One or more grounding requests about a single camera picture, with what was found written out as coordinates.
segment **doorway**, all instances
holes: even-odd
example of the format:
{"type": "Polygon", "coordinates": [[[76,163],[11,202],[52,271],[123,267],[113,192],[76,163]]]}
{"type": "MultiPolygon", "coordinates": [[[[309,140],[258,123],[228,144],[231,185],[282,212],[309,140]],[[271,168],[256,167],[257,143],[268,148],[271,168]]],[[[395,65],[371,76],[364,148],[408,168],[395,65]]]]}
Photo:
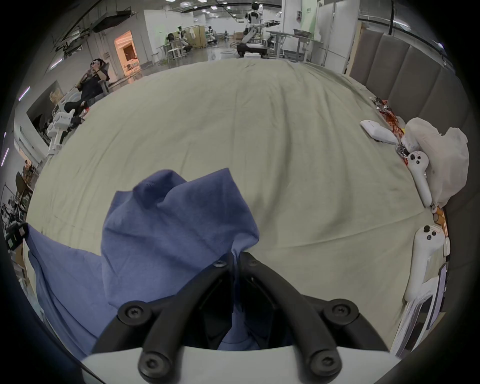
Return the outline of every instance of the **doorway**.
{"type": "Polygon", "coordinates": [[[130,76],[140,70],[140,62],[138,61],[131,31],[115,39],[115,49],[125,76],[130,76]]]}

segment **upholstered headboard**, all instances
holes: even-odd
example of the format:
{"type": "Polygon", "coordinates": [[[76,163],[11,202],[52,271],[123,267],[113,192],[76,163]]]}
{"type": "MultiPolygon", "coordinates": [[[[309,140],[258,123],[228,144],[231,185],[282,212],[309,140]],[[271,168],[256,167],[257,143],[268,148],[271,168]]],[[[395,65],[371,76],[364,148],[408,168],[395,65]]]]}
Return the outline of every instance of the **upholstered headboard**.
{"type": "Polygon", "coordinates": [[[405,122],[420,117],[440,133],[458,127],[468,138],[466,186],[446,205],[452,243],[444,310],[458,299],[479,245],[480,131],[467,94],[455,74],[396,37],[362,31],[350,76],[381,99],[405,122]]]}

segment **white vr controller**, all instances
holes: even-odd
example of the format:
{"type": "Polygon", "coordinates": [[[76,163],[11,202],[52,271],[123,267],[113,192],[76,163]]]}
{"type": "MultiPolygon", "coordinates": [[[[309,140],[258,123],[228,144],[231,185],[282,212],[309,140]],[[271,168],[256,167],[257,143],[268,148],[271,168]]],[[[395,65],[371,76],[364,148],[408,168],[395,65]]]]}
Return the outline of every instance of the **white vr controller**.
{"type": "Polygon", "coordinates": [[[407,168],[413,176],[417,191],[425,207],[429,207],[432,204],[432,193],[425,178],[425,170],[428,167],[428,163],[428,156],[422,151],[412,152],[407,157],[407,168]]]}
{"type": "Polygon", "coordinates": [[[436,225],[426,225],[417,231],[413,241],[412,264],[404,295],[405,301],[413,301],[417,298],[427,271],[427,262],[435,251],[443,247],[444,243],[444,232],[436,225]]]}

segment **ceiling light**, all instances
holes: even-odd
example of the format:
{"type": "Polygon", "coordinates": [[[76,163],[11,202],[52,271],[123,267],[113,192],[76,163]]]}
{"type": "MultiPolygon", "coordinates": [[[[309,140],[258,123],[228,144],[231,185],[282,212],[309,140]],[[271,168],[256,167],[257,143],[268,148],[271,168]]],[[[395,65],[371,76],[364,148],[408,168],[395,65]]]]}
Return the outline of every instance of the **ceiling light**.
{"type": "Polygon", "coordinates": [[[25,91],[22,93],[22,95],[18,98],[18,101],[22,100],[23,97],[25,96],[25,94],[30,90],[30,87],[28,87],[27,89],[25,89],[25,91]]]}
{"type": "Polygon", "coordinates": [[[410,25],[408,25],[407,23],[403,23],[403,22],[397,21],[397,20],[394,20],[393,22],[394,22],[395,24],[401,25],[402,27],[410,28],[410,25]]]}
{"type": "Polygon", "coordinates": [[[60,60],[54,62],[54,63],[52,64],[52,66],[50,67],[50,69],[55,68],[55,67],[58,65],[58,63],[60,63],[62,60],[63,60],[63,58],[60,58],[60,60]]]}
{"type": "Polygon", "coordinates": [[[5,151],[5,154],[3,155],[3,159],[2,159],[2,161],[1,161],[0,167],[3,167],[3,162],[4,162],[5,159],[7,158],[8,150],[9,150],[9,149],[7,148],[7,150],[5,151]]]}

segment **mattress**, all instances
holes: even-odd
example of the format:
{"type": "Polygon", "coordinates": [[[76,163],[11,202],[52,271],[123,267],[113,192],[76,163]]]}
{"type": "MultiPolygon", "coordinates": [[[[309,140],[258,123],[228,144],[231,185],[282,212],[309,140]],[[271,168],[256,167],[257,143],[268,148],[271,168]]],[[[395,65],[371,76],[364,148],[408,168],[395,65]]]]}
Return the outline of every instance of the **mattress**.
{"type": "MultiPolygon", "coordinates": [[[[91,107],[45,165],[27,221],[100,255],[116,191],[160,169],[193,180],[229,168],[260,231],[249,251],[302,294],[356,303],[390,347],[415,232],[433,221],[394,146],[360,127],[387,126],[369,96],[353,79],[286,60],[152,74],[91,107]]],[[[438,252],[425,280],[442,262],[438,252]]]]}

